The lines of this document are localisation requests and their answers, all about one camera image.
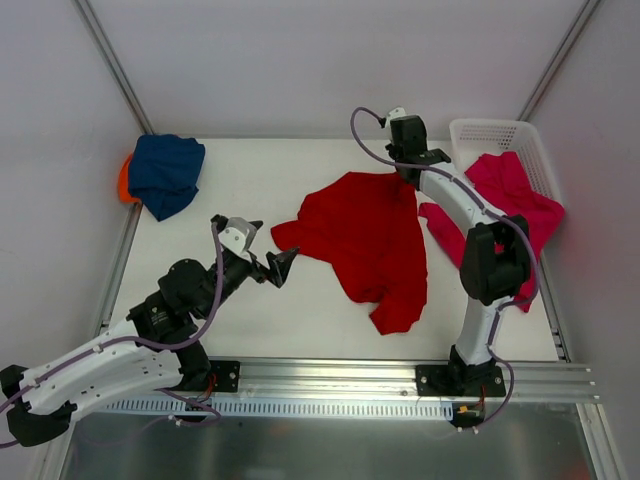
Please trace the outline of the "red t shirt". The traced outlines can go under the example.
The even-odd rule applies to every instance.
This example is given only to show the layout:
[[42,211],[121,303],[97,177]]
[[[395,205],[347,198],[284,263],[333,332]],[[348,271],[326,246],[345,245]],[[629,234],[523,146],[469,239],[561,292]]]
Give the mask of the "red t shirt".
[[406,333],[427,303],[427,257],[415,190],[396,173],[349,172],[308,194],[275,245],[329,263],[348,298],[375,303],[381,335]]

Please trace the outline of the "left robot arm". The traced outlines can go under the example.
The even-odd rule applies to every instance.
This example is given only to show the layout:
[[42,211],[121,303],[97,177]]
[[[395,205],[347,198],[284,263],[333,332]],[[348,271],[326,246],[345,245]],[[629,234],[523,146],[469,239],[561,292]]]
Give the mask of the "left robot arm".
[[259,261],[251,245],[261,226],[259,220],[214,216],[211,266],[181,259],[155,292],[86,344],[39,367],[2,369],[1,411],[13,437],[7,445],[47,443],[130,396],[202,388],[212,366],[200,339],[221,305],[248,279],[282,287],[299,253],[293,247]]

